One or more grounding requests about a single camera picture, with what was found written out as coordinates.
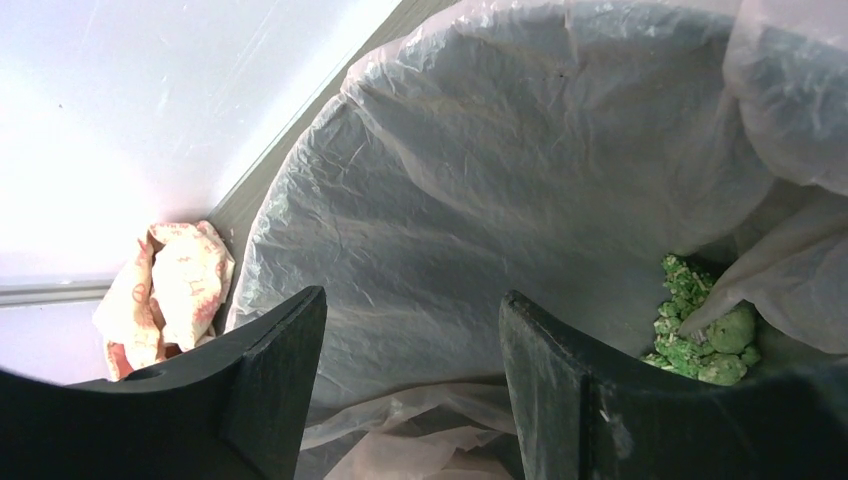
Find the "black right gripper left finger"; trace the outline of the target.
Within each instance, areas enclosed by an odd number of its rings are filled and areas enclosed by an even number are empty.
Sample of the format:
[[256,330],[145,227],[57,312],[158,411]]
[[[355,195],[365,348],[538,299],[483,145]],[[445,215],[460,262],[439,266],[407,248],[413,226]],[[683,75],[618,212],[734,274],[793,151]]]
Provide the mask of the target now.
[[327,318],[310,286],[125,379],[1,376],[5,479],[290,479]]

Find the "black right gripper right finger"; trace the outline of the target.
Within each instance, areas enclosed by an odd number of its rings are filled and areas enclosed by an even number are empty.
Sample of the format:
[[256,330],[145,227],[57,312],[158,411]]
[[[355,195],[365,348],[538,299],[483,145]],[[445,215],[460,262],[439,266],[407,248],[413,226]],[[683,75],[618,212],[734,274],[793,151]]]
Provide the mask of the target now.
[[529,479],[843,479],[847,367],[720,387],[662,371],[518,291],[499,333]]

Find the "pink plastic trash bag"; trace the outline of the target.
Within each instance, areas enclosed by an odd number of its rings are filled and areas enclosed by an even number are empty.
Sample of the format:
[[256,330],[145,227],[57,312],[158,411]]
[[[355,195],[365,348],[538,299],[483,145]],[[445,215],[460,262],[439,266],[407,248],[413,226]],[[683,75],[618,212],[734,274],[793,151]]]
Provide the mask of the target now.
[[480,450],[525,476],[504,297],[641,361],[668,254],[716,279],[682,334],[758,312],[737,384],[847,367],[845,2],[434,15],[357,62],[287,154],[227,325],[326,291],[297,478],[485,478]]

